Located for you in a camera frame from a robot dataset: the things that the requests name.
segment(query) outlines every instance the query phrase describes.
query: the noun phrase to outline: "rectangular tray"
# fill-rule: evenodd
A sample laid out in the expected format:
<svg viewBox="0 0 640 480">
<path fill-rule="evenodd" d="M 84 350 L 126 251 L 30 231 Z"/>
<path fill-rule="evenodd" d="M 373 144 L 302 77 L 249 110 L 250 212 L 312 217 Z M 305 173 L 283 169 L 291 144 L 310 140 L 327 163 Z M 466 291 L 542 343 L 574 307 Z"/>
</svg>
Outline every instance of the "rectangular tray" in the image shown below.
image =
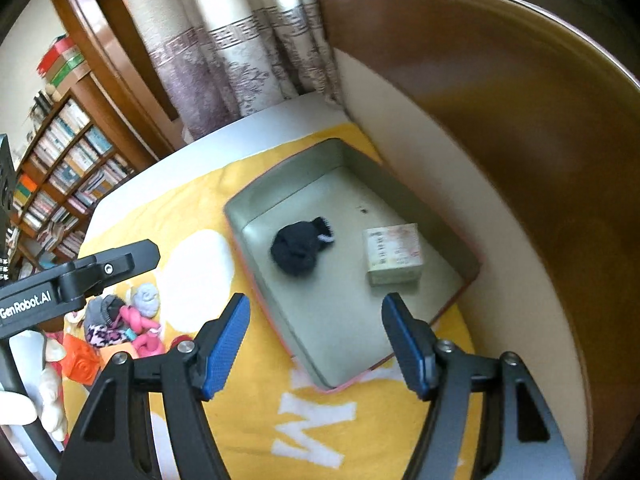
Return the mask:
<svg viewBox="0 0 640 480">
<path fill-rule="evenodd" d="M 399 292 L 427 322 L 479 272 L 471 250 L 385 168 L 340 139 L 284 160 L 225 205 L 225 215 L 262 296 L 263 309 L 289 351 L 321 390 L 333 390 L 388 358 L 382 299 Z M 323 216 L 335 243 L 310 275 L 285 274 L 271 259 L 276 232 Z M 364 229 L 418 224 L 424 270 L 417 283 L 370 286 Z"/>
</svg>

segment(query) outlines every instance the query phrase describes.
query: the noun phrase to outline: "curved wooden panel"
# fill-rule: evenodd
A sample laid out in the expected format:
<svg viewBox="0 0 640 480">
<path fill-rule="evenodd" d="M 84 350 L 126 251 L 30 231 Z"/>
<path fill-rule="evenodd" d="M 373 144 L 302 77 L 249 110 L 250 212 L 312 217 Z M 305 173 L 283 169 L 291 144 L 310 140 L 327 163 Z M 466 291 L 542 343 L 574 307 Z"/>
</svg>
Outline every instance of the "curved wooden panel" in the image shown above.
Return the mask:
<svg viewBox="0 0 640 480">
<path fill-rule="evenodd" d="M 444 126 L 528 233 L 582 355 L 596 478 L 640 413 L 638 85 L 509 0 L 320 3 L 331 45 Z"/>
</svg>

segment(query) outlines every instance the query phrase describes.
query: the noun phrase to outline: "wooden bookshelf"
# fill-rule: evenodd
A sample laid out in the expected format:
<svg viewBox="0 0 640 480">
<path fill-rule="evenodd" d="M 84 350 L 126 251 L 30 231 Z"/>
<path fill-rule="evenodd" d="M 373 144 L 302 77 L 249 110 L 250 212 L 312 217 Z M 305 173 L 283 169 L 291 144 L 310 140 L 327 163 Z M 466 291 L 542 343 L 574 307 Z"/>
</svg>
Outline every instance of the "wooden bookshelf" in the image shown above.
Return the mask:
<svg viewBox="0 0 640 480">
<path fill-rule="evenodd" d="M 63 128 L 62 132 L 65 135 L 61 136 L 57 126 L 59 123 L 58 121 L 54 123 L 54 121 L 56 118 L 60 118 L 62 121 L 65 121 L 65 117 L 68 118 L 69 107 L 67 104 L 71 101 L 84 112 L 88 122 L 79 131 L 76 130 L 84 121 L 75 124 L 75 128 L 73 128 L 73 124 L 68 124 L 70 130 Z M 105 142 L 95 142 L 95 130 L 102 134 Z M 81 139 L 89 144 L 90 150 L 86 148 L 85 143 L 78 144 Z M 43 149 L 49 157 L 49 161 L 52 161 L 51 165 L 39 155 L 42 154 Z M 37 160 L 34 163 L 32 156 L 38 158 L 41 168 L 38 167 Z M 76 156 L 82 159 L 82 164 L 79 163 Z M 155 159 L 136 139 L 90 76 L 82 78 L 66 92 L 60 101 L 52 105 L 50 113 L 38 128 L 16 170 L 18 180 L 22 174 L 25 174 L 32 181 L 30 186 L 33 187 L 35 184 L 36 187 L 26 197 L 21 206 L 21 214 L 19 215 L 14 208 L 10 213 L 12 224 L 20 230 L 15 254 L 11 258 L 11 265 L 17 265 L 18 261 L 24 258 L 31 262 L 36 270 L 42 270 L 38 257 L 44 251 L 39 254 L 31 254 L 24 244 L 25 237 L 36 241 L 40 237 L 42 242 L 38 243 L 42 247 L 49 245 L 46 251 L 55 255 L 55 263 L 63 263 L 72 259 L 61 250 L 65 239 L 72 234 L 84 234 L 100 200 L 154 162 Z M 60 191 L 54 186 L 52 178 L 56 180 L 57 185 L 66 191 Z M 50 200 L 47 198 L 36 199 L 41 192 L 46 193 Z M 24 200 L 25 195 L 24 191 L 21 191 L 19 196 Z M 84 212 L 69 202 L 72 197 L 82 203 L 86 208 Z M 28 218 L 31 219 L 33 225 L 27 223 L 25 219 L 27 212 L 30 213 Z M 52 218 L 59 215 L 63 217 L 54 222 Z M 56 235 L 56 229 L 61 227 L 60 224 L 70 220 L 72 216 L 77 219 L 76 223 L 63 230 L 57 238 L 53 238 Z"/>
</svg>

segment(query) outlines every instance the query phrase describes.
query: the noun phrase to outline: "patterned curtain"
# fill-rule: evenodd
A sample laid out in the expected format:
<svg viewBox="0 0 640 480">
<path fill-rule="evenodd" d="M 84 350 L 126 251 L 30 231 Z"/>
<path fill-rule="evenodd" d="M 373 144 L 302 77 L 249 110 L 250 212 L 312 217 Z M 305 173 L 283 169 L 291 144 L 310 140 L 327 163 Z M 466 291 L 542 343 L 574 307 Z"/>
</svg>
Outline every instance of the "patterned curtain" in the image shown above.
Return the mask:
<svg viewBox="0 0 640 480">
<path fill-rule="evenodd" d="M 126 0 L 193 139 L 306 92 L 340 104 L 316 0 Z"/>
</svg>

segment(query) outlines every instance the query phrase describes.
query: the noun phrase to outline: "yellow bedspread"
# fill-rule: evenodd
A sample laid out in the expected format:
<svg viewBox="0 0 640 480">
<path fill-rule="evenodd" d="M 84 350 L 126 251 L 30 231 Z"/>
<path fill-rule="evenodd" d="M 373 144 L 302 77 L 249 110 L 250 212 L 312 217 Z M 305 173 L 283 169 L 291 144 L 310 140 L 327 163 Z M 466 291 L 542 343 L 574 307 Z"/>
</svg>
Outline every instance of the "yellow bedspread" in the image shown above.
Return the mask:
<svg viewBox="0 0 640 480">
<path fill-rule="evenodd" d="M 400 479 L 422 428 L 428 405 L 417 400 L 391 359 L 359 383 L 335 394 L 310 387 L 278 341 L 257 304 L 222 213 L 223 205 L 269 168 L 309 146 L 340 137 L 380 160 L 351 123 L 229 164 L 140 206 L 82 246 L 81 256 L 149 238 L 160 248 L 158 268 L 113 290 L 125 298 L 132 285 L 156 283 L 158 320 L 168 344 L 214 319 L 233 292 L 251 301 L 251 323 L 225 389 L 205 404 L 216 443 L 234 480 Z M 457 306 L 436 323 L 438 336 L 473 351 Z M 86 399 L 83 387 L 63 383 L 70 426 Z M 177 479 L 168 448 L 162 399 L 150 398 L 154 434 L 165 480 Z M 456 479 L 470 477 L 481 399 L 470 404 Z"/>
</svg>

